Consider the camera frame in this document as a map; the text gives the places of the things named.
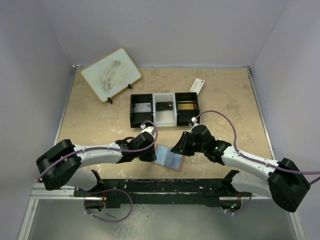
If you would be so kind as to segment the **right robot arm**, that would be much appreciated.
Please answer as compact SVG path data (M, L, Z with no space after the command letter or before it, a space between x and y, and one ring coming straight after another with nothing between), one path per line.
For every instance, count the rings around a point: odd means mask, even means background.
M258 157L236 149L234 145L215 139L205 125L196 125L182 133L170 150L191 157L202 153L211 162L239 169L222 183L228 196L237 192L258 194L272 199L280 208L294 213L311 188L296 164L287 158L281 161Z

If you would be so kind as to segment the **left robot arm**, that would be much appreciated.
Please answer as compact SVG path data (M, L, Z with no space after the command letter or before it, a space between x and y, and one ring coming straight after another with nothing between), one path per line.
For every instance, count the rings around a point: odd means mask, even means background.
M36 160L39 170L37 181L47 191L73 186L98 196L103 191L102 180L94 170L81 168L100 164L130 163L156 160L155 143L158 133L142 131L137 137L127 137L106 145L82 146L64 139Z

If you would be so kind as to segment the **silver card in left bin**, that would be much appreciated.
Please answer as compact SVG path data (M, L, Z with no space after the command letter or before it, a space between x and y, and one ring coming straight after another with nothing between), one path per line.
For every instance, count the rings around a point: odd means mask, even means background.
M150 113L152 107L150 102L136 103L133 108L135 113Z

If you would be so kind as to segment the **gold card with stripe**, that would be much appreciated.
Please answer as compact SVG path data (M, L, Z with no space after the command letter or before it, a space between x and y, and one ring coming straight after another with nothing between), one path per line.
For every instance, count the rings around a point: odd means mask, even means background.
M179 111L195 109L195 105L193 103L183 102L183 103L179 103L177 106Z

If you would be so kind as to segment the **black left plastic bin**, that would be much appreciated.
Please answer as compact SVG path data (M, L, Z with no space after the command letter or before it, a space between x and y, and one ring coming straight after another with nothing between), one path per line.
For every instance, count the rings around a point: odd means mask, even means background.
M134 106L136 103L151 103L152 112L134 112ZM129 113L130 127L140 128L140 125L148 120L153 122L153 94L132 94L130 96L130 113Z

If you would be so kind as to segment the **black plastic bin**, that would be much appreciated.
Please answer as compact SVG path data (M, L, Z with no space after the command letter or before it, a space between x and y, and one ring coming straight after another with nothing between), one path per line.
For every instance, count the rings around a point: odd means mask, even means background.
M134 106L136 103L151 103L152 112L134 112ZM153 94L132 94L130 96L130 113L129 113L130 127L140 128L140 125L148 120L153 122Z
M175 103L177 107L177 126L188 126L192 117L200 114L200 107L198 103L198 95L195 92L176 92ZM178 110L179 103L193 103L194 110Z

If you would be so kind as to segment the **black right plastic bin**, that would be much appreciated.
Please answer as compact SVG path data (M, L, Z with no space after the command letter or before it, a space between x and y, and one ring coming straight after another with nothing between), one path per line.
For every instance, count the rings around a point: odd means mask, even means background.
M192 117L200 114L200 107L198 103L198 95L195 92L176 92L175 103L177 107L177 126L188 126ZM179 103L193 103L194 110L178 110Z

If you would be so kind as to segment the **white plastic bin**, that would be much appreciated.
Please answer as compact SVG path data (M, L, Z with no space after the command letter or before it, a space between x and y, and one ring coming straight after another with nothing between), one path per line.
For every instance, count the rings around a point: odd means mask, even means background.
M157 103L171 102L172 109L157 110ZM176 104L176 96L174 92L171 93L153 93L152 94L153 107L153 122L158 128L162 127L176 127L178 125L178 109Z

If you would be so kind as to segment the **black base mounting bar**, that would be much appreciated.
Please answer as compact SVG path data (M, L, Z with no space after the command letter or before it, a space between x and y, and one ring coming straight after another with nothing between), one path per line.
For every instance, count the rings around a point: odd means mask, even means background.
M205 205L219 207L221 200L235 202L239 196L249 197L248 192L239 193L229 182L221 178L191 179L103 179L103 184L85 192L80 187L75 197L100 198L101 191L119 189L132 198L135 205Z

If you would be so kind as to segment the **white red paper box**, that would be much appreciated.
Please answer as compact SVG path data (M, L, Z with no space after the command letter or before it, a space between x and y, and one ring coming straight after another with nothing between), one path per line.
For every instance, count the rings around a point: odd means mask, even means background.
M204 84L205 84L204 80L196 78L194 80L191 88L189 89L189 92L196 93L198 95L200 93L200 91L202 90Z

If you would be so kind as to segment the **whiteboard with yellow frame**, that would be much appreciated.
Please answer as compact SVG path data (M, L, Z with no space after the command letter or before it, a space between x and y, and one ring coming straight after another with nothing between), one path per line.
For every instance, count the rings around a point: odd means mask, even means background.
M111 103L115 95L142 78L123 47L85 67L80 74L102 103Z

